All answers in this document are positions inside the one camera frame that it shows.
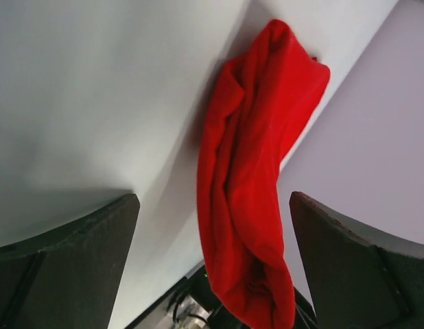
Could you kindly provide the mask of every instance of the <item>red cloth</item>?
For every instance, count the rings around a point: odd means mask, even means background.
[[[276,181],[328,81],[329,69],[274,20],[224,65],[207,110],[197,191],[204,260],[215,294],[254,329],[294,324]]]

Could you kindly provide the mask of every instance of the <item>folded red towel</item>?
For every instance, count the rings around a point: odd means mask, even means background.
[[[329,69],[271,21],[215,86],[198,162],[198,223],[213,291],[254,329],[290,329],[292,279],[276,181],[320,101]]]

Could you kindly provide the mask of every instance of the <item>white surface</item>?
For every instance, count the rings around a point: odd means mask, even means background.
[[[0,245],[133,190],[123,328],[201,259],[194,119],[217,64],[285,19],[331,67],[318,114],[394,3],[0,1]]]
[[[306,297],[292,191],[424,244],[423,2],[397,4],[282,171],[278,190],[287,263]]]

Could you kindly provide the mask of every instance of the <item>gray wall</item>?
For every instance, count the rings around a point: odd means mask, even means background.
[[[292,191],[424,243],[424,3],[397,4],[283,170],[278,189],[287,262],[306,296]]]

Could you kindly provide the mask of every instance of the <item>red fabric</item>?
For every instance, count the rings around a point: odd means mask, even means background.
[[[209,104],[197,194],[204,260],[213,291],[254,329],[294,324],[276,181],[328,81],[275,20],[224,65]]]

